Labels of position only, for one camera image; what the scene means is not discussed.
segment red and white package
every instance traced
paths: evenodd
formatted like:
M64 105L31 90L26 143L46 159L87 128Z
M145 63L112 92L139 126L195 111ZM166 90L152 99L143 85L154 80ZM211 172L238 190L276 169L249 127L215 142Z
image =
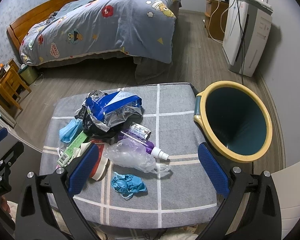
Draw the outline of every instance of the red and white package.
M98 146L99 158L94 165L89 177L98 181L101 179L103 173L105 172L106 165L108 163L108 158L104 157L102 154L109 147L109 144L101 140L93 140L91 141L91 143L95 143Z

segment ottoman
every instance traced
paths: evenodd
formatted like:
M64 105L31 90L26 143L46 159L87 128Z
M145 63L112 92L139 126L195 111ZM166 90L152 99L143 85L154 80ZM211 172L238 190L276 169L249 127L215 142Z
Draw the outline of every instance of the ottoman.
M171 228L209 222L217 210L215 189L198 160L198 146L205 141L194 123L195 89L189 83L168 83L107 90L124 90L142 98L141 124L152 132L149 140L170 155L171 171L143 173L110 163L101 181L88 179L74 196L87 221L119 228ZM87 94L58 101L43 147L40 175L55 171L59 130L74 117ZM110 186L114 172L142 178L147 193L125 200ZM52 195L52 207L57 208Z

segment human hand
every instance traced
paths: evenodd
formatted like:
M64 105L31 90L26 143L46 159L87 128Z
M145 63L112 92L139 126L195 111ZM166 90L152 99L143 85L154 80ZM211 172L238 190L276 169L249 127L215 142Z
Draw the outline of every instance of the human hand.
M1 200L1 207L4 211L7 211L8 213L10 213L10 207L8 205L8 202L6 200L6 198L4 196L1 196L0 197L0 200Z

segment yellow trash can rim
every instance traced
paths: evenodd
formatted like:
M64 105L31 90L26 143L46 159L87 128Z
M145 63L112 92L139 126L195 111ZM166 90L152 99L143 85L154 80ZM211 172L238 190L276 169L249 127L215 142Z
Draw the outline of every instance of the yellow trash can rim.
M250 98L252 98L255 103L259 106L266 122L266 139L263 143L263 146L261 149L252 154L252 155L241 155L238 153L235 153L231 150L229 150L223 143L220 142L220 140L217 138L217 136L214 134L212 131L212 128L210 127L210 124L208 122L208 118L206 115L206 101L208 98L208 95L210 95L211 92L218 88L222 87L231 87L231 88L236 88L241 90L242 92L246 93ZM201 96L201 101L200 101L200 119L202 123L199 123L207 136L209 142L213 145L213 147L221 153L223 156L227 157L230 160L233 160L235 162L239 163L250 163L253 162L259 158L261 158L268 150L271 140L272 140L272 123L271 123L271 118L268 113L268 110L266 109L266 106L263 104L261 99L254 93L252 92L249 88L236 83L232 81L218 81L215 82L211 85L209 85L203 92L199 93L198 96Z

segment white air purifier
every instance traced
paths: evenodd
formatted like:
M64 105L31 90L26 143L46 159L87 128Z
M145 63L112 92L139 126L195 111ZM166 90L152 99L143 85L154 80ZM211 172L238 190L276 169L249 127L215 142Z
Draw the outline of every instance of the white air purifier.
M243 75L251 77L267 42L273 11L270 5L261 0L239 0L238 4L242 32L235 1L228 10L222 47L228 69L240 74L243 69Z

